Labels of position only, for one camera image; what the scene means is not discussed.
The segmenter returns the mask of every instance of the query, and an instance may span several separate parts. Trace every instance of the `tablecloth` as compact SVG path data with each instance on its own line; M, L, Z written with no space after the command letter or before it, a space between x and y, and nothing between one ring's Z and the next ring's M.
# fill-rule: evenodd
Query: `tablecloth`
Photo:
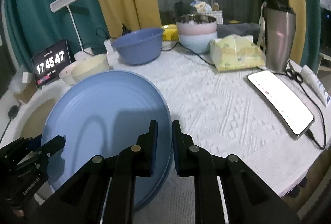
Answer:
M258 69L218 73L183 48L161 52L142 66L127 66L121 59L114 69L136 72L149 79L165 98L172 120L183 133L211 154L238 155L278 195L283 196L306 175L321 151L303 135L293 140L276 115L247 83ZM300 71L300 66L293 63ZM323 144L321 116L299 85L279 77L315 115L311 130ZM326 119L327 145L331 137L331 106L326 109L307 85L307 93ZM179 178L174 165L158 195L135 213L134 223L194 223L194 179Z

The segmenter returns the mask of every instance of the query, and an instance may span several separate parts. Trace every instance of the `smartphone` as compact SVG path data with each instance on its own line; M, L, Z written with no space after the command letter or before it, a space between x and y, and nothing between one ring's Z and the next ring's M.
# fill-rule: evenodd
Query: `smartphone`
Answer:
M315 121L308 107L270 71L248 75L248 80L278 116L292 138L298 139Z

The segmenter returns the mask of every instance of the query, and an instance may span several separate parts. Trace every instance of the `yellow tissue pack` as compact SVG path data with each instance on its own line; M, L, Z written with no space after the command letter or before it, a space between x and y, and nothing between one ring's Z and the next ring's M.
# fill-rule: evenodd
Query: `yellow tissue pack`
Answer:
M229 35L211 40L210 56L218 71L247 69L265 65L265 54L245 37Z
M164 29L163 41L178 41L177 25L164 25L162 28Z

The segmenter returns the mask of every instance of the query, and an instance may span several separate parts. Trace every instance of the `teal curtain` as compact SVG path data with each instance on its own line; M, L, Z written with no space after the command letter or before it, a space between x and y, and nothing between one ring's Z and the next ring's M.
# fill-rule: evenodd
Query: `teal curtain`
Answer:
M66 38L71 52L80 50L79 41L67 8L50 10L55 0L4 0L7 28L18 63L32 69L31 57ZM98 0L78 0L70 5L84 47L94 54L106 53L102 38L107 26Z
M315 70L317 67L321 39L320 0L306 0L306 36L300 65Z

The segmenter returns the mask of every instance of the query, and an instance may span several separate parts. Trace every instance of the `blue plate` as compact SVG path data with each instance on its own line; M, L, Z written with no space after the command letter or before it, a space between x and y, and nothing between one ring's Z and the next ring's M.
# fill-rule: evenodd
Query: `blue plate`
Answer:
M50 158L48 182L54 190L64 184L91 157L118 155L158 122L154 175L137 177L134 205L141 208L161 188L171 166L172 130L168 106L159 90L132 72L109 71L88 77L72 87L51 111L42 145L57 135L66 144Z

